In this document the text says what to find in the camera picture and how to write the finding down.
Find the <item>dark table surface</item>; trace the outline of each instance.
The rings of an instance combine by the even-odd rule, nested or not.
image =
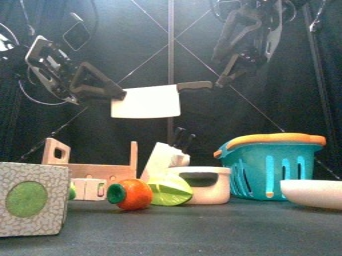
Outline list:
[[[233,197],[133,212],[70,201],[60,234],[0,238],[0,255],[342,255],[342,212]]]

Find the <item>white bowl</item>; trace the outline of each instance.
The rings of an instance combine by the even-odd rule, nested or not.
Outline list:
[[[187,204],[224,204],[228,202],[231,173],[228,168],[211,166],[181,166],[171,167],[167,171],[179,175],[189,183],[193,195]],[[209,177],[209,181],[200,181],[203,176]],[[193,182],[191,183],[188,178],[199,181],[201,186],[193,184]]]
[[[281,180],[281,193],[292,203],[342,210],[342,182],[327,180]]]

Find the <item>green lime slice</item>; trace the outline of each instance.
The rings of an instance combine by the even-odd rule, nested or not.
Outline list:
[[[68,200],[73,200],[76,198],[76,186],[74,186],[74,183],[70,182],[69,183],[69,197],[68,197]]]
[[[175,174],[153,177],[146,182],[152,189],[152,205],[175,206],[192,198],[192,189],[188,183]]]

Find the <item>toy food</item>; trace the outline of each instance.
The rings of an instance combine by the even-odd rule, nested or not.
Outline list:
[[[185,203],[192,198],[192,188],[183,178],[168,173],[158,177],[152,177],[146,182],[153,193],[150,204],[161,206],[175,206]]]
[[[144,209],[152,201],[152,190],[140,179],[125,179],[108,187],[106,199],[122,210]]]
[[[76,198],[76,186],[74,183],[69,183],[69,197],[68,200],[73,200]]]

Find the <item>wooden block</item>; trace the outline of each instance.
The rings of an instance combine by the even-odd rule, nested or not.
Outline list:
[[[101,165],[68,163],[70,148],[53,138],[46,138],[42,155],[42,164],[65,166],[70,169],[72,178],[105,179],[106,188],[110,184],[124,179],[136,178],[137,143],[130,142],[129,165]]]
[[[56,235],[68,195],[68,168],[0,163],[0,237]]]

